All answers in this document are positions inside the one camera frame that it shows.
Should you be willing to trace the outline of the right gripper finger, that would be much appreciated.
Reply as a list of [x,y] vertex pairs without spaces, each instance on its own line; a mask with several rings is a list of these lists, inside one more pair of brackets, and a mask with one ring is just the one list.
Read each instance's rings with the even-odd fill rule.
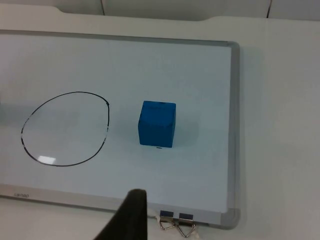
[[95,237],[96,240],[146,240],[148,238],[147,192],[133,189]]

